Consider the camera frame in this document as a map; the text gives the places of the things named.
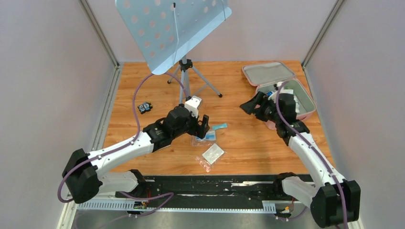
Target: wooden floor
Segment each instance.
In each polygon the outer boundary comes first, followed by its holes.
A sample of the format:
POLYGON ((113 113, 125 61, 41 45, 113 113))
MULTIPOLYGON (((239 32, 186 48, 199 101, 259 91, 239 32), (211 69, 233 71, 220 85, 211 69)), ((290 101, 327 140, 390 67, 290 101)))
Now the wooden floor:
MULTIPOLYGON (((283 61, 292 69, 308 90, 308 84, 299 61, 283 61)), ((307 173, 296 154, 265 124, 245 114, 239 105, 248 101, 255 93, 242 75, 243 65, 259 62, 195 62, 194 66, 224 95, 219 98, 210 88, 198 94, 203 99, 200 116, 210 117, 209 125, 227 123, 228 128, 216 131, 217 144, 225 154, 216 162, 210 173, 195 161, 208 146, 191 146, 191 136, 184 134, 172 142, 170 147, 130 160, 114 172, 138 169, 144 175, 199 175, 199 174, 278 174, 282 172, 307 173)), ((127 139, 137 131, 132 114, 131 100, 140 81, 150 74, 145 63, 126 63, 119 84, 116 101, 107 130, 104 147, 127 139)), ((151 102, 153 109, 138 116, 141 127, 155 122, 173 109, 179 102, 179 85, 173 80, 167 84, 168 76, 153 76, 141 87, 136 105, 151 102)), ((204 85, 190 71, 192 93, 204 85)), ((305 121, 325 156, 332 161, 318 115, 305 121)))

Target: white wall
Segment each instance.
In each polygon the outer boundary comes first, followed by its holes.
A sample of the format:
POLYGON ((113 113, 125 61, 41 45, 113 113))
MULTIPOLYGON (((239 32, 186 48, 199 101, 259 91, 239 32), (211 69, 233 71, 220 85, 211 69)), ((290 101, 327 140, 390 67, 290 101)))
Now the white wall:
POLYGON ((88 149, 110 63, 78 1, 0 0, 0 222, 54 229, 71 153, 88 149))
MULTIPOLYGON (((141 52, 115 7, 115 1, 87 1, 118 61, 143 62, 141 52)), ((197 45, 188 57, 204 61, 302 61, 335 0, 228 2, 232 15, 197 45)))
POLYGON ((350 0, 307 77, 337 168, 362 189, 367 229, 403 228, 405 1, 350 0))

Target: pink case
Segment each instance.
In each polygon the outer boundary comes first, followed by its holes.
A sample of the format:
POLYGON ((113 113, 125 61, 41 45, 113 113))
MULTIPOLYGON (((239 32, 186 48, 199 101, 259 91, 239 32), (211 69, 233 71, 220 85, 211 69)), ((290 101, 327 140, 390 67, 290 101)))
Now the pink case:
MULTIPOLYGON (((281 62, 269 62, 260 64, 250 64, 242 67, 242 72, 252 86, 256 86, 255 94, 258 91, 268 92, 268 87, 274 88, 277 82, 290 80, 287 86, 294 87, 294 94, 297 96, 300 103, 300 113, 297 119, 304 121, 308 119, 312 113, 316 111, 316 105, 308 94, 301 82, 296 79, 295 73, 281 62)), ((273 122, 267 121, 266 126, 269 129, 275 130, 276 125, 273 122)))

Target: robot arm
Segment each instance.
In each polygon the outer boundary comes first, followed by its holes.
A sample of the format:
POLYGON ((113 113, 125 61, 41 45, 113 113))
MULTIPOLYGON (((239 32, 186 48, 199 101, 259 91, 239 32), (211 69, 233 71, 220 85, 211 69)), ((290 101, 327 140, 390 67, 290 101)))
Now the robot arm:
POLYGON ((240 106, 247 114, 253 113, 261 121, 272 121, 276 124, 278 136, 299 156, 315 183, 315 187, 313 187, 300 180, 293 173, 284 173, 280 174, 279 179, 276 180, 276 192, 301 201, 311 210, 315 222, 320 227, 338 225, 343 223, 343 206, 337 183, 333 178, 334 175, 343 189, 348 222, 358 220, 360 209, 359 185, 356 181, 347 181, 330 164, 315 144, 309 129, 303 122, 297 120, 294 96, 280 93, 279 104, 280 111, 289 126, 300 133, 306 141, 282 121, 277 112, 276 103, 273 98, 266 94, 258 92, 255 97, 240 106))
POLYGON ((89 158, 98 157, 77 169, 66 180, 66 185, 77 203, 84 203, 95 195, 105 192, 133 191, 139 183, 145 182, 137 170, 125 173, 108 173, 111 169, 125 163, 135 157, 158 151, 170 146, 173 139, 188 133, 204 138, 209 130, 208 119, 204 115, 202 121, 198 121, 198 107, 202 100, 193 96, 184 104, 180 104, 171 110, 166 118, 161 118, 140 132, 138 138, 130 137, 113 146, 85 153, 83 149, 74 151, 62 173, 67 172, 79 163, 89 158))

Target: small plastic bag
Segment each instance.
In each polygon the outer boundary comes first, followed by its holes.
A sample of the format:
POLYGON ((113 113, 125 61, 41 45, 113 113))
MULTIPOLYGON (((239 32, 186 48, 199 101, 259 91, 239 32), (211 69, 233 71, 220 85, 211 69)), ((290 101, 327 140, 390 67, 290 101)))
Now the small plastic bag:
POLYGON ((191 136, 192 137, 192 146, 212 146, 216 142, 216 136, 215 136, 215 131, 210 130, 205 134, 205 137, 203 139, 197 137, 197 136, 191 136))
POLYGON ((214 143, 205 153, 195 158, 207 173, 211 171, 215 162, 225 153, 216 143, 214 143))

